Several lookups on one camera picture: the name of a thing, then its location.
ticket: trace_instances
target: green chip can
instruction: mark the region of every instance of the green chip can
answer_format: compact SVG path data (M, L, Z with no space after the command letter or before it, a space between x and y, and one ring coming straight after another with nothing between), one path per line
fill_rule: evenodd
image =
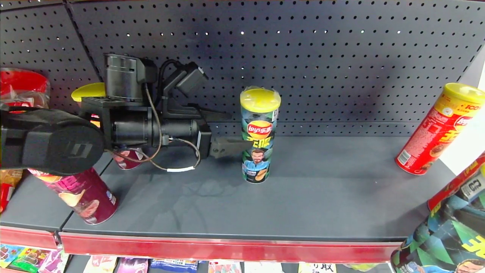
M485 166L426 220L391 255L396 273L485 271Z
M247 182L259 184L269 175L281 97L276 91L251 86L240 99L242 138L253 142L253 147L242 154L242 174Z

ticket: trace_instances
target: red chip can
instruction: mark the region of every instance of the red chip can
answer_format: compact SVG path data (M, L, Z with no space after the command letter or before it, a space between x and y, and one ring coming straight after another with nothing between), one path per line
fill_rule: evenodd
M120 154L127 156L129 158L142 160L143 155L140 153L141 151L142 151L142 148L136 148L136 150L121 151ZM135 161L131 161L129 159L124 159L124 158L117 156L115 154L113 154L113 159L118 164L118 167L120 167L120 169L122 169L122 170L131 170L131 169L134 169L134 168L138 167L139 165L141 165L140 162L135 162Z
M442 200L455 194L466 182L468 182L474 174L478 172L480 167L485 166L485 152L483 152L470 166L464 169L457 177L451 180L443 189L428 200L428 208L433 210Z
M29 171L55 191L87 224L106 221L118 208L119 201L94 168L70 176L56 176L32 169Z
M404 171L425 174L485 103L485 92L449 83L395 161Z

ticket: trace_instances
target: pegboard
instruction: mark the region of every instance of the pegboard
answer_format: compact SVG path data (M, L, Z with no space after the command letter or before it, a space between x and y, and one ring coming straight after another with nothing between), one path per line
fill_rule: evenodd
M62 0L22 0L22 1L0 1L0 10L31 8L36 6L52 5L62 3Z
M283 122L420 122L484 43L472 1L96 1L71 4L95 61L113 51L197 62L183 102L235 114L245 86L282 95Z
M416 122L281 122L277 136L305 137L404 137L416 129ZM240 122L213 122L210 130L221 137L240 137Z
M71 92L99 79L64 5L2 11L0 21L1 66L43 74L51 83L50 106L76 112Z

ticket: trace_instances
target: maroon chip can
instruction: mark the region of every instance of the maroon chip can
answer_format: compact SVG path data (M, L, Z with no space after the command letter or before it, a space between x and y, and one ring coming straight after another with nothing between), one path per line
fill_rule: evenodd
M136 148L136 150L126 150L126 151L121 151L120 154L127 156L129 158L137 159L137 160L142 160L143 155L140 153L142 151L142 148ZM120 156L117 156L113 154L113 159L116 161L118 164L118 167L122 170L131 170L139 165L141 165L140 162L134 162L128 159L124 159Z
M119 201L111 193L94 168L71 176L29 171L74 210L87 224L99 224L109 219Z

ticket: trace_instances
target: white cable tie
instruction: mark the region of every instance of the white cable tie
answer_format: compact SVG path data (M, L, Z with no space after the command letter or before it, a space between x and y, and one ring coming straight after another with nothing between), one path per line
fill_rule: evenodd
M184 171L191 171L193 169L194 169L194 167L190 166L190 167L179 168L179 169L167 169L167 172L184 172Z

